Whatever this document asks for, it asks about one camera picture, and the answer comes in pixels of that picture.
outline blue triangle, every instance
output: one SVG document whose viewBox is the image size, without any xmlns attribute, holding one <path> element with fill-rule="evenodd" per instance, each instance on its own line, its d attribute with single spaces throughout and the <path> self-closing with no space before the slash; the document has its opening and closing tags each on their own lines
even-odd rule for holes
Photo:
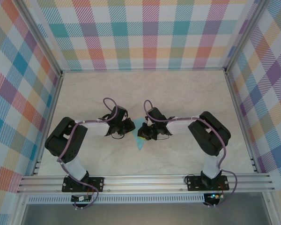
<svg viewBox="0 0 281 225">
<path fill-rule="evenodd" d="M 139 148 L 139 150 L 141 150 L 142 146 L 145 143 L 145 140 L 142 138 L 138 138 L 137 137 L 137 132 L 139 131 L 139 129 L 142 127 L 142 123 L 145 123 L 146 120 L 145 118 L 139 118 L 136 120 L 133 120 L 134 124 L 135 124 L 135 129 L 132 131 L 132 134 L 134 136 L 134 139 L 136 141 L 136 145 Z"/>
</svg>

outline gray floor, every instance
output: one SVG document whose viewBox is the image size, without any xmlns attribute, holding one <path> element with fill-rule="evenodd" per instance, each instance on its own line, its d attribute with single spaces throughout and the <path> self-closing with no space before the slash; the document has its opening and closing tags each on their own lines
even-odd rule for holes
<svg viewBox="0 0 281 225">
<path fill-rule="evenodd" d="M 210 111 L 232 135 L 223 168 L 235 173 L 253 172 L 222 71 L 66 74 L 51 131 L 65 116 L 92 120 L 109 113 L 102 103 L 104 97 L 126 108 L 132 120 L 144 118 L 146 99 L 166 117 L 190 117 Z M 151 140 L 141 150 L 132 133 L 121 140 L 110 136 L 85 138 L 78 156 L 92 175 L 200 173 L 204 163 L 204 152 L 191 135 Z M 45 150 L 38 175 L 63 174 L 56 158 Z"/>
<path fill-rule="evenodd" d="M 237 193 L 223 206 L 202 203 L 95 204 L 83 211 L 72 205 L 28 205 L 22 225 L 269 225 L 259 193 Z"/>
</svg>

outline aluminum rail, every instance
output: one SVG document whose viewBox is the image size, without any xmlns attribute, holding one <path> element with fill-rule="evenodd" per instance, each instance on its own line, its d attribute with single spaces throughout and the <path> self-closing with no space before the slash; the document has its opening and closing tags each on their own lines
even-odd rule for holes
<svg viewBox="0 0 281 225">
<path fill-rule="evenodd" d="M 230 190 L 235 185 L 235 178 L 228 178 Z M 173 193 L 212 193 L 214 191 L 187 191 L 184 183 L 186 175 L 134 175 L 103 176 L 104 189 L 101 195 L 109 194 L 173 194 Z M 272 192 L 274 185 L 267 173 L 239 173 L 236 192 Z M 18 188 L 22 195 L 64 195 L 61 192 L 64 176 L 24 176 Z"/>
</svg>

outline black mounting plate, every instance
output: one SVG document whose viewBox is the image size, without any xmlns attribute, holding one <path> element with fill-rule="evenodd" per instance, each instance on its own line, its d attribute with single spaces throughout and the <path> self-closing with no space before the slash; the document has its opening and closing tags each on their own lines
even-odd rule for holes
<svg viewBox="0 0 281 225">
<path fill-rule="evenodd" d="M 211 188 L 207 189 L 204 184 L 201 182 L 201 176 L 193 176 L 189 175 L 185 178 L 185 181 L 187 183 L 187 190 L 188 191 L 222 191 L 222 187 L 219 185 L 221 184 L 223 186 L 224 191 L 229 190 L 229 183 L 227 176 L 221 175 L 219 179 L 217 180 L 217 183 Z"/>
<path fill-rule="evenodd" d="M 99 192 L 103 191 L 104 177 L 89 177 L 88 184 L 96 187 Z M 78 184 L 76 181 L 69 177 L 64 178 L 63 186 L 61 192 L 87 192 L 87 188 L 83 185 Z"/>
</svg>

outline marble-pattern surface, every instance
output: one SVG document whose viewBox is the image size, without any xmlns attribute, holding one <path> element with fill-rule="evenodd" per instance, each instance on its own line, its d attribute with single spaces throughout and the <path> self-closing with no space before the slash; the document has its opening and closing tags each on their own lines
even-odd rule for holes
<svg viewBox="0 0 281 225">
<path fill-rule="evenodd" d="M 188 117 L 210 111 L 232 135 L 222 167 L 236 173 L 253 172 L 222 71 L 66 74 L 51 131 L 65 116 L 92 120 L 109 113 L 102 103 L 104 97 L 111 97 L 126 108 L 132 119 L 145 116 L 143 102 L 146 99 L 166 117 Z M 92 175 L 200 173 L 204 155 L 192 135 L 147 141 L 138 150 L 132 133 L 121 140 L 110 136 L 85 138 L 78 154 Z M 56 159 L 45 150 L 39 175 L 63 175 Z"/>
</svg>

